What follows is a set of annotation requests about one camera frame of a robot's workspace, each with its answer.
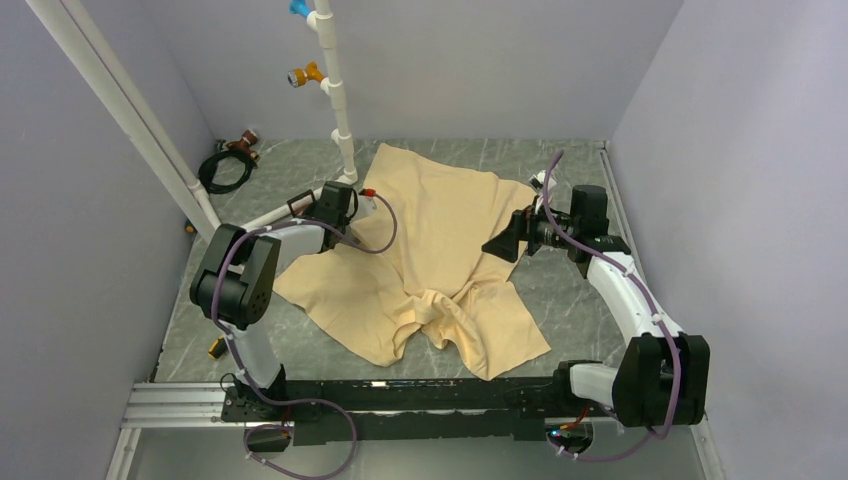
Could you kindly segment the cream yellow t-shirt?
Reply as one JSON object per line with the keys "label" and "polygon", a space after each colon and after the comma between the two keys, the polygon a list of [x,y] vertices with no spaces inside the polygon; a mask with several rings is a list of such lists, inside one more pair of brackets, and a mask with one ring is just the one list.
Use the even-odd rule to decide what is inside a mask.
{"label": "cream yellow t-shirt", "polygon": [[277,277],[278,295],[378,366],[400,361],[415,334],[456,347],[483,380],[549,351],[510,281],[513,264],[482,251],[533,201],[530,187],[387,144],[365,185],[386,205],[352,224],[361,247],[298,258]]}

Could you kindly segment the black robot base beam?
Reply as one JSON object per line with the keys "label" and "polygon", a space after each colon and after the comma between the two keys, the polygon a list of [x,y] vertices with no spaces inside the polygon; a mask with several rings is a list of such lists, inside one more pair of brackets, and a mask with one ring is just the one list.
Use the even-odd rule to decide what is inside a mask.
{"label": "black robot base beam", "polygon": [[548,377],[400,380],[290,380],[287,405],[227,386],[220,418],[229,424],[285,424],[296,446],[327,442],[507,437],[542,441],[550,430],[588,426],[604,415],[568,399]]}

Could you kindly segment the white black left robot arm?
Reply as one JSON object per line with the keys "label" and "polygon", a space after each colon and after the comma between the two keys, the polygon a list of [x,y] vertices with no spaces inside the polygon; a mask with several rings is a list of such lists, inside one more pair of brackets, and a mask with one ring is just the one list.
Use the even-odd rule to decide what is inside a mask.
{"label": "white black left robot arm", "polygon": [[279,274],[302,256],[332,249],[365,211],[354,187],[330,181],[293,218],[248,230],[222,224],[214,232],[190,286],[190,300],[221,331],[236,364],[236,388],[264,420],[287,406],[286,373],[261,324]]}

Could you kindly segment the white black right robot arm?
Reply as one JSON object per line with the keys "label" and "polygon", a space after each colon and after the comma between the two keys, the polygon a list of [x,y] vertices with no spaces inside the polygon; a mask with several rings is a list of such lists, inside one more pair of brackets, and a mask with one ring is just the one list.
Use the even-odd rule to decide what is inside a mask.
{"label": "white black right robot arm", "polygon": [[655,431],[700,423],[709,345],[703,336],[685,333],[662,310],[636,270],[629,246],[610,234],[605,189],[574,187],[566,212],[547,211],[543,201],[536,196],[532,205],[514,211],[482,251],[514,263],[541,247],[565,250],[606,303],[626,346],[616,368],[589,360],[561,363],[550,391],[555,409],[574,415],[593,402],[610,408],[626,427]]}

